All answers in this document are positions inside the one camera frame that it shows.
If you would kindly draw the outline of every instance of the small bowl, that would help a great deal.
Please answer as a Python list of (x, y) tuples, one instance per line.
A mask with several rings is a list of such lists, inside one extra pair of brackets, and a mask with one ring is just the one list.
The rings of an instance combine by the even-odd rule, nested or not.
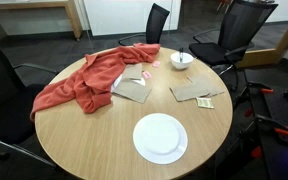
[(176, 52), (171, 55), (172, 64), (176, 69), (185, 69), (188, 68), (193, 62), (193, 56), (188, 53), (183, 52), (183, 59), (180, 62), (180, 53)]

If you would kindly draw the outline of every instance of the gray carpet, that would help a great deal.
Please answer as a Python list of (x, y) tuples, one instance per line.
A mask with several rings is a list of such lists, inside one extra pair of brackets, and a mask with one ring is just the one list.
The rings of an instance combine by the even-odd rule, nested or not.
[[(183, 3), (179, 30), (176, 32), (164, 32), (161, 37), (161, 45), (171, 49), (183, 47), (185, 52), (190, 53), (188, 45), (194, 43), (192, 36), (195, 33), (220, 27), (225, 9), (216, 12), (217, 6), (217, 1), (208, 0), (186, 1)], [(256, 45), (253, 49), (275, 47), (287, 28), (288, 23), (263, 26), (253, 39)], [(91, 54), (118, 46), (117, 39), (122, 37), (92, 37), (91, 32), (89, 32), (89, 34), (90, 39), (88, 34), (84, 32), (80, 42), (74, 41), (71, 32), (56, 35), (42, 34), (8, 37), (0, 41), (0, 48), (14, 65), (30, 62), (60, 71), (71, 63), (81, 59), (85, 54)], [(210, 33), (207, 36), (203, 36), (202, 41), (217, 41), (217, 38), (218, 33)], [(144, 39), (134, 39), (127, 43), (132, 44), (139, 41), (144, 42)], [(276, 71), (276, 73), (288, 73), (288, 61), (283, 61), (283, 63), (269, 68), (271, 68), (272, 71)], [(19, 69), (18, 74), (22, 77), (25, 84), (48, 83), (53, 78), (51, 74), (27, 68)], [(240, 72), (239, 75), (240, 90), (245, 82), (243, 73)], [(234, 74), (231, 72), (227, 73), (223, 76), (223, 81), (228, 87), (231, 86), (235, 81)], [(248, 107), (249, 105), (245, 103), (234, 113), (231, 131), (222, 147), (216, 153), (215, 160), (214, 158), (210, 159), (202, 167), (183, 179), (214, 178), (214, 167), (225, 158), (226, 149), (236, 139), (239, 129), (245, 128), (251, 121), (243, 116), (244, 109)], [(40, 156), (48, 158), (35, 135), (26, 140), (22, 146)], [(0, 150), (11, 153), (9, 160), (0, 162), (0, 179), (76, 179), (76, 177), (69, 173), (54, 170), (7, 148), (0, 146)], [(234, 178), (265, 179), (263, 163), (260, 160), (250, 163), (249, 167), (244, 168), (239, 174), (233, 177), (233, 179)]]

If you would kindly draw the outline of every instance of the round table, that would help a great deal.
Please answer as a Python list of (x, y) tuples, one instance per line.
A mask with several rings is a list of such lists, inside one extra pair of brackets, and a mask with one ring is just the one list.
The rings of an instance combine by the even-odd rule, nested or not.
[[(150, 72), (152, 88), (144, 104), (112, 95), (112, 103), (85, 114), (75, 100), (36, 113), (38, 139), (60, 167), (83, 179), (173, 179), (202, 165), (220, 147), (232, 122), (230, 94), (219, 76), (199, 60), (185, 70), (172, 67), (175, 50), (161, 48), (160, 67), (143, 63)], [(73, 63), (51, 83), (67, 78), (86, 62)], [(190, 83), (187, 76), (206, 75), (225, 90), (212, 97), (215, 109), (199, 108), (196, 99), (177, 102), (169, 87)], [(135, 149), (136, 123), (151, 113), (175, 117), (185, 128), (188, 146), (176, 162), (158, 165), (145, 160)]]

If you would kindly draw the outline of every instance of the brown paper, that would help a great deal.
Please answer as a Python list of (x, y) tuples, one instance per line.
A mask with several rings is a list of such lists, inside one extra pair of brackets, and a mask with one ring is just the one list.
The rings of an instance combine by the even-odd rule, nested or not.
[(209, 91), (198, 84), (170, 87), (177, 101), (185, 101), (197, 97), (206, 96)]
[(141, 79), (142, 78), (142, 64), (128, 64), (126, 65), (123, 74), (123, 79)]
[(144, 103), (151, 89), (142, 86), (130, 79), (123, 79), (114, 89), (113, 93), (127, 97), (139, 103)]
[(212, 97), (217, 94), (224, 93), (224, 90), (218, 87), (216, 84), (212, 83), (210, 79), (205, 75), (198, 75), (198, 76), (190, 76), (188, 79), (193, 84), (198, 84), (200, 88), (207, 89), (209, 94), (206, 97)]

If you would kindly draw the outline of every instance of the red cloth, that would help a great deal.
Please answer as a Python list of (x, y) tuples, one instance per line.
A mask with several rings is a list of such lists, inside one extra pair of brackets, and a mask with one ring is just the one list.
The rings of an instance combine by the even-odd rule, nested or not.
[(85, 55), (86, 63), (67, 79), (47, 85), (33, 104), (35, 112), (65, 103), (76, 98), (85, 113), (111, 103), (111, 85), (124, 71), (126, 64), (153, 62), (159, 44), (134, 44), (134, 47), (117, 47), (99, 54)]

